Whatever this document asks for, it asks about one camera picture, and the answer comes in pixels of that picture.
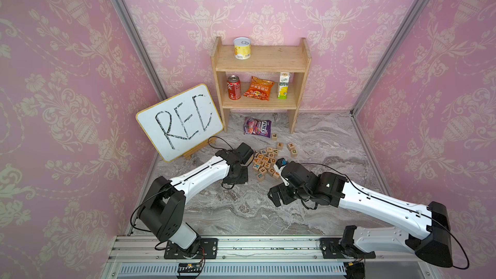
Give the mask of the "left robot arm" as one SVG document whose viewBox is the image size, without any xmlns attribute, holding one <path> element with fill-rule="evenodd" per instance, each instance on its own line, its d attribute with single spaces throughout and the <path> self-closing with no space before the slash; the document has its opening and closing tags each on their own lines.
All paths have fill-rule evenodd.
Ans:
<svg viewBox="0 0 496 279">
<path fill-rule="evenodd" d="M 241 143 L 235 149 L 218 149 L 206 163 L 181 176 L 156 178 L 134 214 L 160 242 L 172 242 L 186 257 L 194 257 L 202 251 L 201 236 L 183 221 L 186 204 L 217 181 L 226 185 L 247 183 L 254 154 L 251 147 Z"/>
</svg>

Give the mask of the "block with teal E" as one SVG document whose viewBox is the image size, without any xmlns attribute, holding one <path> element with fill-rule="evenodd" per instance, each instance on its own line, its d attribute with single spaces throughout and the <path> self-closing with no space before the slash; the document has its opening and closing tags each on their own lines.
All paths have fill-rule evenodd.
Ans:
<svg viewBox="0 0 496 279">
<path fill-rule="evenodd" d="M 262 173 L 257 174 L 257 180 L 259 182 L 263 182 L 265 180 L 265 176 Z"/>
</svg>

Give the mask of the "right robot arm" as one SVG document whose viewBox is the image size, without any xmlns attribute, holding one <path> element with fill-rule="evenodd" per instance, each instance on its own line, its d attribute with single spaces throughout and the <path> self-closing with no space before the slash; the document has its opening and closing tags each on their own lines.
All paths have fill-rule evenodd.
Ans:
<svg viewBox="0 0 496 279">
<path fill-rule="evenodd" d="M 300 201 L 307 210 L 332 206 L 366 214 L 388 227 L 347 226 L 341 251 L 361 258 L 376 251 L 414 254 L 437 267 L 453 267 L 452 235 L 445 205 L 412 204 L 367 189 L 333 169 L 316 175 L 305 165 L 281 158 L 273 166 L 282 183 L 269 190 L 276 207 Z"/>
</svg>

